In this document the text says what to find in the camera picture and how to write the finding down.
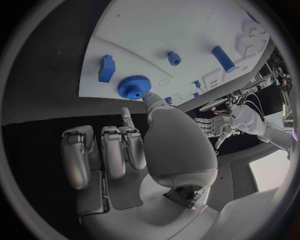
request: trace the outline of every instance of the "blue plastic part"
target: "blue plastic part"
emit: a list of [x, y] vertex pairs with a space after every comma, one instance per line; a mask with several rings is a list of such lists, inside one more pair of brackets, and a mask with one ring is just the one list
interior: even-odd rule
[[129, 76], [117, 86], [119, 95], [124, 99], [141, 99], [145, 91], [150, 91], [151, 83], [148, 77], [143, 75]]
[[169, 105], [171, 105], [171, 104], [173, 103], [173, 100], [172, 100], [172, 98], [171, 98], [170, 96], [167, 97], [167, 98], [165, 98], [164, 100], [165, 100], [165, 102], [166, 102], [167, 104], [169, 104]]
[[216, 46], [211, 53], [219, 61], [227, 74], [232, 73], [236, 69], [233, 61], [231, 61], [231, 59], [227, 56], [227, 54], [220, 46]]
[[199, 95], [199, 93], [198, 93], [198, 92], [194, 93], [194, 98], [195, 98], [195, 99], [197, 99], [197, 100], [199, 100], [199, 99], [200, 99], [200, 95]]
[[181, 63], [181, 58], [177, 53], [170, 51], [167, 55], [168, 55], [168, 61], [172, 66], [177, 66]]
[[98, 72], [99, 82], [109, 83], [115, 71], [116, 65], [113, 57], [111, 55], [104, 56]]
[[201, 88], [201, 83], [198, 80], [195, 81], [195, 85], [196, 85], [197, 88], [199, 88], [199, 89]]
[[246, 11], [246, 13], [248, 14], [248, 16], [254, 21], [254, 22], [256, 22], [257, 24], [260, 24], [258, 21], [256, 21], [256, 19], [252, 16], [252, 15], [250, 15], [247, 11]]

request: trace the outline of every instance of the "robotic hand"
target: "robotic hand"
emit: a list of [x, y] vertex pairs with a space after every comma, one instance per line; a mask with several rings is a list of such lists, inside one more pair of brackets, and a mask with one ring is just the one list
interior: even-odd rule
[[271, 142], [279, 148], [290, 152], [292, 136], [274, 128], [269, 122], [263, 122], [260, 115], [247, 105], [230, 105], [231, 114], [215, 116], [211, 119], [195, 118], [208, 138], [218, 137], [215, 148], [218, 149], [224, 140], [238, 134], [236, 130], [257, 135], [263, 142]]

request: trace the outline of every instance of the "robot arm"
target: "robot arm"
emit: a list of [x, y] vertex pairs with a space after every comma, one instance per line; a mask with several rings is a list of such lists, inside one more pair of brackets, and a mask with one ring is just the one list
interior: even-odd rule
[[257, 135], [263, 142], [271, 142], [290, 152], [292, 135], [274, 128], [269, 122], [263, 122], [259, 114], [247, 105], [232, 105], [230, 108], [231, 114], [227, 116], [215, 116], [211, 119], [195, 118], [208, 138], [218, 137], [216, 149], [237, 129], [247, 134]]

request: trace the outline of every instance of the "white peg board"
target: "white peg board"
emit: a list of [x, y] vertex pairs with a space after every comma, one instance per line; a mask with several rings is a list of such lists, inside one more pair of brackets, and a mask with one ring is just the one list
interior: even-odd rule
[[[144, 75], [152, 92], [172, 97], [178, 106], [194, 93], [201, 95], [250, 72], [269, 37], [231, 0], [115, 0], [89, 41], [79, 96], [124, 99], [118, 84], [129, 76]], [[216, 46], [235, 63], [235, 71], [225, 73], [211, 53]], [[169, 63], [170, 51], [181, 57], [178, 66]], [[98, 80], [105, 55], [112, 56], [116, 67], [109, 83]], [[201, 89], [196, 88], [196, 80]]]

